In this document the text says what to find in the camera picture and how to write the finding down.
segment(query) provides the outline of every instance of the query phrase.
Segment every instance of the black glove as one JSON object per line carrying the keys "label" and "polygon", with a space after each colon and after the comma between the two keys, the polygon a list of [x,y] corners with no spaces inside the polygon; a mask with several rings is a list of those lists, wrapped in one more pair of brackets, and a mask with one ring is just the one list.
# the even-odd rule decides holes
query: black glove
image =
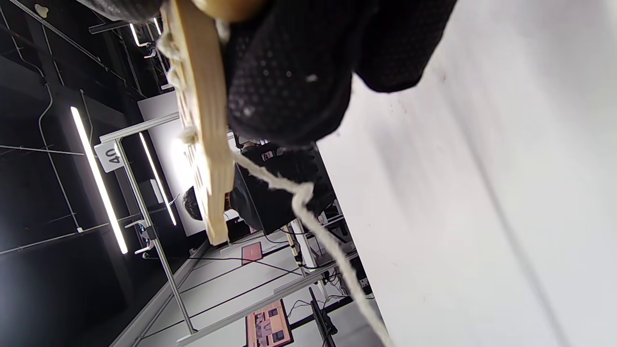
{"label": "black glove", "polygon": [[[80,0],[140,22],[161,0]],[[371,89],[415,86],[456,0],[278,0],[231,25],[224,61],[230,127],[305,145],[338,128],[355,71]]]}

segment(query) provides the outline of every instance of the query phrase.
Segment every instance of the fluorescent light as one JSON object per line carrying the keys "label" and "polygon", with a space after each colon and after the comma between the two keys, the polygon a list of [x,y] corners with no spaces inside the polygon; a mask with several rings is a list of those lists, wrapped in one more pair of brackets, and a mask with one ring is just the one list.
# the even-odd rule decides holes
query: fluorescent light
{"label": "fluorescent light", "polygon": [[142,133],[139,133],[139,138],[141,139],[141,143],[144,145],[144,150],[146,150],[148,161],[150,162],[150,166],[152,167],[152,172],[154,172],[154,178],[156,179],[156,183],[159,185],[160,194],[163,196],[165,206],[167,206],[167,212],[169,212],[169,216],[172,218],[172,223],[176,225],[176,218],[173,216],[172,207],[170,206],[167,195],[165,194],[165,190],[163,189],[163,183],[161,183],[160,181],[159,173],[156,171],[156,167],[154,167],[154,162],[152,161],[150,150],[148,149],[148,145],[146,144],[146,139],[144,138],[144,135]]}
{"label": "fluorescent light", "polygon": [[73,106],[71,106],[71,113],[73,114],[73,120],[75,121],[75,125],[77,126],[77,132],[79,133],[79,137],[81,138],[81,144],[83,145],[84,152],[86,153],[86,157],[88,158],[90,169],[92,170],[92,174],[94,175],[94,181],[96,182],[96,186],[99,188],[99,193],[101,194],[101,198],[103,199],[103,205],[105,205],[105,210],[107,210],[109,224],[114,230],[114,235],[116,236],[116,240],[118,240],[118,245],[120,246],[120,251],[122,252],[122,254],[126,254],[128,252],[128,249],[126,248],[126,243],[124,242],[124,237],[122,236],[122,229],[120,229],[120,224],[118,224],[118,219],[116,218],[114,208],[112,207],[112,201],[109,199],[109,195],[107,194],[107,190],[105,189],[105,183],[103,183],[101,171],[99,171],[99,166],[96,163],[96,159],[94,158],[94,153],[92,153],[92,147],[90,147],[90,142],[88,141],[88,136],[86,135],[86,129],[83,126],[83,122],[81,121],[81,116],[79,115],[79,111]]}
{"label": "fluorescent light", "polygon": [[130,23],[128,26],[131,27],[131,32],[133,33],[133,38],[135,39],[135,44],[137,45],[137,47],[147,46],[147,42],[139,43],[139,39],[137,38],[137,32],[135,31],[135,26],[133,25],[133,23]]}
{"label": "fluorescent light", "polygon": [[162,32],[160,31],[159,21],[156,20],[156,17],[154,17],[152,20],[154,21],[154,26],[156,27],[156,31],[159,32],[159,36],[160,36]]}

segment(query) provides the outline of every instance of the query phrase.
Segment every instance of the white floor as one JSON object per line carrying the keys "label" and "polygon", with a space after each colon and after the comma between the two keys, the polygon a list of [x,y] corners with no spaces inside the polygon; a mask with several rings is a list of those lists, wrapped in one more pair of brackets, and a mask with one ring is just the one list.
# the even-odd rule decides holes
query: white floor
{"label": "white floor", "polygon": [[[276,233],[268,237],[272,241],[286,241],[287,238],[282,233]],[[275,249],[281,245],[272,244],[263,237],[250,241],[237,246],[232,246],[221,251],[215,250],[212,253],[205,255],[206,257],[241,257],[241,247],[249,245],[255,242],[262,243],[262,249],[264,251],[269,248]],[[291,250],[284,249],[265,257],[263,262],[271,265],[282,267],[284,269],[293,270],[296,269],[296,263],[293,260]],[[180,290],[187,290],[188,288],[199,285],[200,283],[210,280],[228,270],[240,266],[241,261],[200,261],[195,266],[187,280],[183,283]],[[221,276],[211,282],[204,285],[199,285],[194,289],[188,290],[182,293],[182,299],[187,307],[190,315],[201,312],[209,307],[212,307],[226,299],[236,296],[243,291],[249,290],[263,282],[271,280],[284,272],[267,267],[261,264],[249,264],[241,267],[234,272]],[[209,324],[220,320],[227,315],[230,315],[250,304],[259,301],[273,293],[273,290],[285,283],[290,282],[300,276],[289,274],[274,282],[269,283],[259,289],[251,291],[250,293],[241,296],[237,299],[231,300],[211,311],[199,314],[192,319],[193,325],[196,329],[201,329]],[[323,295],[317,286],[312,286],[315,296],[318,300],[323,300]],[[328,285],[329,295],[339,294],[338,291],[332,286]],[[308,289],[299,291],[293,295],[283,299],[287,313],[291,310],[296,300],[301,299],[310,302],[310,294]],[[289,322],[293,323],[304,317],[312,315],[310,307],[300,306],[296,307],[289,317]],[[339,333],[334,336],[334,340],[337,346],[359,346],[359,347],[374,347],[381,346],[377,337],[373,334],[370,328],[367,326],[364,319],[361,317],[358,309],[354,303],[346,305],[330,314],[335,326],[338,328]],[[154,322],[153,326],[147,331],[146,335],[152,334],[158,330],[170,326],[182,320],[182,315],[175,301],[172,301],[161,313],[160,317]],[[245,333],[244,320],[239,320],[235,324],[221,329],[206,338],[199,340],[191,344],[191,347],[198,346],[217,346],[217,347],[242,347],[246,345],[246,333]],[[315,322],[303,325],[302,327],[292,331],[294,337],[293,346],[298,347],[319,347],[323,344],[323,340],[319,334]],[[187,327],[184,323],[180,323],[172,328],[166,329],[163,332],[156,333],[151,337],[143,339],[139,347],[172,347],[176,345],[176,341],[184,336],[188,335]]]}
{"label": "white floor", "polygon": [[319,145],[397,346],[617,345],[616,36],[614,0],[460,0],[417,88],[356,81]]}

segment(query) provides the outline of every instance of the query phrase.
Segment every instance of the person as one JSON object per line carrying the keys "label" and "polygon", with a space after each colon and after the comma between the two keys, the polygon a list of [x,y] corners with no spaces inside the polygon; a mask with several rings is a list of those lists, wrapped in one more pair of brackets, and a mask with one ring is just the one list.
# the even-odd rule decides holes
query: person
{"label": "person", "polygon": [[[79,1],[108,19],[147,23],[168,0]],[[338,128],[353,73],[379,93],[418,84],[456,0],[242,2],[262,5],[229,25],[229,126],[245,138],[305,146]]]}
{"label": "person", "polygon": [[[290,150],[272,142],[261,146],[248,142],[241,154],[275,175],[298,183],[317,182],[313,198],[307,205],[315,214],[321,213],[335,199],[329,182],[320,180],[310,151]],[[225,195],[225,211],[233,209],[248,226],[271,232],[296,218],[291,209],[291,198],[287,191],[271,190],[267,183],[249,175],[245,168],[236,167],[234,187]],[[191,218],[202,220],[193,187],[184,194],[183,204]]]}

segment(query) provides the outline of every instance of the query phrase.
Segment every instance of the desk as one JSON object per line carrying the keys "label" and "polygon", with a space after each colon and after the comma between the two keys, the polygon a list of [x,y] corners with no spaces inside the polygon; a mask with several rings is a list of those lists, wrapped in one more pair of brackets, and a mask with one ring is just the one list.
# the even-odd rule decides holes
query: desk
{"label": "desk", "polygon": [[397,346],[617,345],[617,9],[460,1],[318,143]]}

